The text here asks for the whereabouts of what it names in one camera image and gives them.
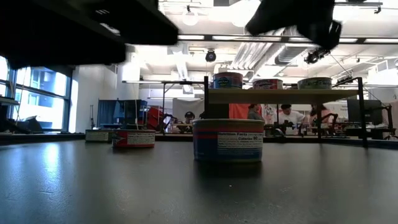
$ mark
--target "ceiling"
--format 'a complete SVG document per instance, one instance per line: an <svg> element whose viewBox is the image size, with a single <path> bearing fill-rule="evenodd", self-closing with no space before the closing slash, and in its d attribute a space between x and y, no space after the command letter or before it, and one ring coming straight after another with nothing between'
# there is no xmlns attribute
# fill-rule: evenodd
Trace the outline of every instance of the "ceiling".
<svg viewBox="0 0 398 224"><path fill-rule="evenodd" d="M160 10L179 27L182 34L244 34L244 28L235 26L225 11L228 7L213 7L212 1L201 1L202 6L193 7L192 10L198 11L198 21L193 26L184 23L182 15L186 10L185 4L175 4L172 6L164 4ZM398 37L398 1L385 0L382 11L375 14L375 8L339 9L341 14L349 14L349 17L337 15L343 21L343 36L350 37ZM221 18L214 19L212 16L216 12L220 13ZM214 72L217 64L231 64L239 53L241 43L239 42L182 42L188 45L189 54L178 57L179 62L183 60L189 71L208 71ZM214 49L217 59L213 63L205 61L207 49ZM332 56L326 56L316 64L307 65L303 57L307 55L307 50L297 55L290 63L289 67L276 70L274 75L287 78L305 78L316 76L337 77L345 70L354 71L355 75L366 75L370 67L385 61L383 57L398 56L398 45L339 45L332 52ZM158 46L137 46L137 54L141 63L141 75L144 79L170 80L172 70L177 70L177 58L173 54L167 54L167 47ZM255 72L261 67L260 62L256 62Z"/></svg>

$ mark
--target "monitor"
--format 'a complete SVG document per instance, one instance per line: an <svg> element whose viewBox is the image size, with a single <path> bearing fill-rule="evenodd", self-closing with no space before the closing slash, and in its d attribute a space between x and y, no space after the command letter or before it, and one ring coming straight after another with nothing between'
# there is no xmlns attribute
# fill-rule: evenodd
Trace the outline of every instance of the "monitor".
<svg viewBox="0 0 398 224"><path fill-rule="evenodd" d="M382 106L379 100L364 100L365 121L378 125L383 123ZM347 100L348 121L361 122L361 110L359 109L359 100Z"/></svg>

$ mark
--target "tuna can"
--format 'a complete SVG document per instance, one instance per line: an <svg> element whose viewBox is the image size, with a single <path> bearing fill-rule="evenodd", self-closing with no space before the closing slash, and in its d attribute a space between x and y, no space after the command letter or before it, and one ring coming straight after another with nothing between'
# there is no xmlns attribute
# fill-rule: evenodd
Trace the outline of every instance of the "tuna can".
<svg viewBox="0 0 398 224"><path fill-rule="evenodd" d="M113 147L154 147L155 130L114 130Z"/></svg>
<svg viewBox="0 0 398 224"><path fill-rule="evenodd" d="M198 161L259 162L264 122L201 119L193 122L193 151Z"/></svg>
<svg viewBox="0 0 398 224"><path fill-rule="evenodd" d="M240 88L243 86L243 75L236 72L221 72L213 76L213 88Z"/></svg>
<svg viewBox="0 0 398 224"><path fill-rule="evenodd" d="M299 90L331 90L331 78L306 78L297 82Z"/></svg>
<svg viewBox="0 0 398 224"><path fill-rule="evenodd" d="M257 80L253 83L255 90L281 90L283 88L283 81L276 78Z"/></svg>

